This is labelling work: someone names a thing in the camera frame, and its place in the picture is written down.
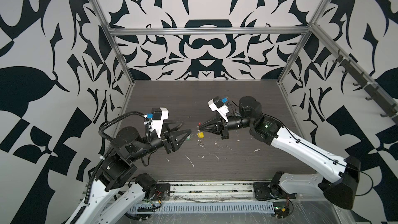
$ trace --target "black cable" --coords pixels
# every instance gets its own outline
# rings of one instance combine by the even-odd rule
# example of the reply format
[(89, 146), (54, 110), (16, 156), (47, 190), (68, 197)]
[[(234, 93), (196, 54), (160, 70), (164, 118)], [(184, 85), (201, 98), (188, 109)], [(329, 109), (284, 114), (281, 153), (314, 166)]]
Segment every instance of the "black cable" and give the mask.
[(108, 127), (110, 127), (110, 126), (116, 124), (117, 122), (121, 121), (122, 119), (125, 119), (126, 117), (128, 117), (128, 116), (130, 116), (130, 115), (138, 115), (138, 116), (144, 118), (144, 114), (143, 114), (142, 112), (135, 112), (135, 111), (127, 112), (127, 113), (125, 113), (125, 114), (123, 114), (123, 115), (120, 115), (119, 117), (117, 117), (117, 118), (115, 118), (115, 119), (113, 119), (113, 120), (111, 120), (111, 121), (108, 121), (108, 122), (104, 123), (104, 124), (99, 128), (98, 134), (99, 134), (101, 137), (103, 137), (103, 138), (105, 138), (106, 140), (108, 140), (109, 142), (112, 142), (113, 138), (110, 137), (109, 135), (107, 135), (106, 133), (104, 133), (105, 129), (107, 129)]
[(156, 209), (161, 208), (161, 207), (162, 207), (162, 203), (160, 203), (159, 206), (154, 207), (154, 208), (143, 208), (143, 207), (138, 207), (138, 208), (137, 208), (137, 211), (138, 211), (138, 212), (149, 212), (149, 211), (155, 211)]
[(289, 211), (289, 214), (287, 215), (287, 216), (289, 216), (293, 213), (293, 210), (295, 209), (295, 207), (293, 205), (293, 202), (290, 199), (287, 199), (287, 200), (292, 204), (292, 211), (291, 212)]
[(75, 215), (75, 217), (73, 217), (72, 221), (70, 222), (71, 224), (76, 223), (76, 221), (79, 219), (79, 217), (82, 215), (84, 209), (86, 208), (86, 206), (83, 206), (79, 209), (79, 211), (77, 212), (77, 214)]
[[(280, 121), (279, 119), (277, 119), (276, 117), (271, 116), (271, 115), (268, 115), (268, 114), (265, 114), (265, 113), (263, 113), (263, 115), (268, 116), (268, 117), (270, 117), (270, 118), (273, 118), (273, 119), (275, 119), (275, 120), (281, 122), (281, 124), (282, 124), (283, 126), (286, 127), (286, 125), (285, 125), (282, 121)], [(367, 175), (367, 176), (371, 179), (372, 186), (371, 186), (371, 188), (370, 188), (365, 194), (355, 195), (356, 197), (360, 197), (360, 196), (366, 195), (367, 193), (369, 193), (369, 192), (373, 189), (373, 186), (374, 186), (373, 179), (372, 179), (372, 177), (369, 176), (367, 173), (362, 172), (362, 171), (360, 171), (360, 170), (358, 170), (358, 169), (354, 169), (354, 168), (348, 167), (348, 166), (346, 166), (346, 165), (343, 165), (343, 164), (337, 162), (337, 160), (331, 159), (330, 157), (326, 156), (325, 154), (322, 154), (321, 152), (317, 151), (316, 149), (314, 149), (314, 148), (312, 148), (312, 147), (310, 147), (310, 146), (308, 146), (308, 145), (306, 145), (306, 144), (300, 142), (301, 140), (300, 140), (300, 139), (297, 139), (297, 138), (290, 132), (290, 130), (289, 130), (287, 127), (286, 127), (286, 130), (287, 130), (287, 131), (290, 133), (290, 135), (297, 141), (297, 143), (300, 143), (300, 144), (302, 144), (302, 145), (304, 145), (304, 146), (310, 148), (311, 150), (313, 150), (313, 151), (315, 151), (315, 152), (321, 154), (322, 156), (326, 157), (326, 158), (329, 159), (330, 161), (333, 161), (333, 163), (336, 163), (336, 164), (341, 165), (341, 166), (343, 166), (343, 167), (346, 167), (346, 168), (349, 168), (349, 169), (351, 169), (351, 170), (355, 170), (355, 171), (357, 171), (357, 172), (361, 172), (362, 174)]]
[(134, 179), (136, 179), (136, 178), (137, 178), (137, 177), (133, 177), (133, 178), (132, 178), (132, 179), (129, 181), (129, 184), (128, 184), (128, 185), (129, 185), (129, 187), (131, 187), (131, 184), (130, 184), (130, 183), (131, 183), (131, 181), (132, 181), (132, 180), (134, 180)]
[(147, 143), (149, 143), (149, 119), (147, 117), (144, 117), (144, 121), (145, 121), (145, 137), (147, 138)]
[(125, 216), (127, 217), (127, 218), (129, 218), (129, 219), (132, 219), (132, 220), (138, 220), (138, 221), (140, 221), (140, 220), (147, 220), (147, 218), (142, 218), (142, 217), (134, 217), (134, 216), (132, 216), (132, 215), (129, 215), (129, 214), (127, 214), (127, 213), (125, 213)]
[(151, 154), (149, 154), (149, 156), (148, 156), (148, 163), (147, 163), (147, 164), (145, 164), (144, 159), (141, 158), (141, 162), (142, 162), (142, 164), (143, 164), (145, 167), (147, 167), (147, 166), (149, 165), (150, 156), (151, 156), (153, 153), (155, 153), (155, 152), (156, 152), (156, 151), (154, 151), (154, 152), (152, 152)]
[(236, 105), (239, 108), (239, 106), (234, 101), (230, 101), (230, 102), (232, 102), (234, 105)]

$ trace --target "metal rail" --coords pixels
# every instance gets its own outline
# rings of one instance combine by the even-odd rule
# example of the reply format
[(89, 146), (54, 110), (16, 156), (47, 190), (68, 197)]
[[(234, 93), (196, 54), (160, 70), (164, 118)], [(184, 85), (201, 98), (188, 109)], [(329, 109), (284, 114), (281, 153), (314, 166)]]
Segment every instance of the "metal rail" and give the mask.
[(120, 66), (122, 67), (123, 73), (126, 75), (127, 79), (130, 82), (130, 85), (134, 83), (134, 78), (132, 77), (130, 73), (130, 69), (127, 67), (126, 60), (124, 56), (122, 55), (119, 46), (117, 45), (114, 37), (109, 33), (109, 28), (108, 28), (108, 22), (103, 14), (103, 11), (101, 9), (100, 3), (98, 0), (88, 0), (93, 7), (93, 11), (101, 24), (102, 30), (105, 33), (106, 39), (108, 40), (109, 44), (112, 47), (112, 50), (115, 52), (117, 61), (119, 62)]
[(204, 34), (302, 34), (308, 27), (207, 27), (207, 28), (110, 28), (112, 36)]
[[(308, 27), (311, 26), (313, 23), (316, 23), (323, 13), (325, 12), (326, 7), (328, 4), (331, 2), (331, 0), (321, 0), (318, 7), (316, 8), (316, 11), (314, 15), (312, 16), (310, 22), (308, 23)], [(299, 56), (299, 53), (301, 52), (301, 49), (304, 47), (304, 45), (307, 43), (309, 37), (311, 36), (311, 32), (308, 32), (304, 35), (301, 36), (300, 41), (297, 43), (294, 51), (290, 55), (286, 66), (283, 68), (281, 75), (278, 78), (278, 82), (282, 83), (285, 77), (289, 74), (291, 68), (293, 67), (293, 64), (296, 62), (297, 57)]]

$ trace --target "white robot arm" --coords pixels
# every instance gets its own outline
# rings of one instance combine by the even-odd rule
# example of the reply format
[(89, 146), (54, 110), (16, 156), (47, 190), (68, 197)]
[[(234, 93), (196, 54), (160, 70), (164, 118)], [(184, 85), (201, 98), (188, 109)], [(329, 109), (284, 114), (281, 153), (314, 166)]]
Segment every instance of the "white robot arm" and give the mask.
[[(217, 96), (212, 101), (220, 103), (220, 98)], [(226, 101), (222, 101), (222, 106), (216, 106), (222, 109), (226, 107)], [(344, 159), (299, 137), (277, 118), (263, 114), (261, 104), (253, 97), (242, 97), (238, 107), (239, 113), (227, 116), (228, 121), (217, 111), (216, 116), (202, 123), (199, 129), (227, 139), (229, 130), (249, 127), (249, 133), (257, 140), (291, 154), (319, 173), (308, 179), (277, 172), (268, 186), (268, 192), (262, 190), (260, 199), (288, 197), (288, 194), (308, 192), (315, 188), (333, 204), (345, 209), (352, 208), (359, 182), (361, 163), (358, 159)]]

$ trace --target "plastic sheet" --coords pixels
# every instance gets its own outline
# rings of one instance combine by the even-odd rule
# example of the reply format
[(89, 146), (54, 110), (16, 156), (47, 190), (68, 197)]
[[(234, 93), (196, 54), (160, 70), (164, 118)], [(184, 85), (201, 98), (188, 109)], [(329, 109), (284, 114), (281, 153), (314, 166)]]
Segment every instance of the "plastic sheet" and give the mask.
[[(333, 204), (328, 201), (292, 200), (293, 213), (284, 219), (277, 219), (262, 213), (223, 213), (223, 214), (153, 214), (146, 224), (340, 224), (340, 218)], [(348, 224), (349, 218), (342, 224)], [(122, 217), (117, 224), (135, 224), (139, 221)]]

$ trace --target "aluminum frame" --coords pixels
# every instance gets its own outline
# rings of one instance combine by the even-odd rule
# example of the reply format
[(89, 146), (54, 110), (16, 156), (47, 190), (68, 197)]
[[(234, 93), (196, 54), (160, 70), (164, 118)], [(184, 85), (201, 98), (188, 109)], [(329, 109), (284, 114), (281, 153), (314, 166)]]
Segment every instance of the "aluminum frame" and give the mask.
[[(310, 27), (312, 24), (318, 22), (321, 18), (323, 13), (325, 12), (326, 7), (331, 2), (331, 0), (321, 0), (314, 15), (312, 16), (310, 22), (308, 23), (307, 27)], [(296, 62), (297, 57), (299, 56), (301, 50), (303, 49), (304, 45), (307, 43), (308, 39), (311, 36), (311, 32), (304, 34), (299, 42), (297, 43), (295, 49), (293, 50), (292, 54), (290, 55), (286, 66), (283, 68), (281, 75), (278, 78), (278, 82), (282, 83), (285, 77), (289, 74), (290, 69), (292, 68), (293, 64)]]
[(108, 22), (105, 18), (105, 15), (103, 14), (102, 8), (100, 6), (100, 3), (98, 0), (88, 0), (93, 8), (93, 11), (102, 27), (103, 32), (105, 33), (106, 39), (108, 40), (111, 48), (115, 52), (117, 61), (119, 62), (120, 66), (122, 67), (123, 73), (129, 80), (130, 85), (134, 83), (134, 78), (132, 77), (130, 73), (130, 69), (128, 68), (126, 64), (126, 60), (124, 56), (122, 55), (119, 46), (117, 45), (114, 37), (109, 33), (109, 28), (108, 28)]
[(309, 29), (336, 58), (340, 55), (349, 57), (349, 55), (317, 24), (311, 24)]
[(112, 36), (204, 35), (204, 34), (303, 34), (306, 26), (296, 27), (208, 27), (208, 28), (110, 28)]

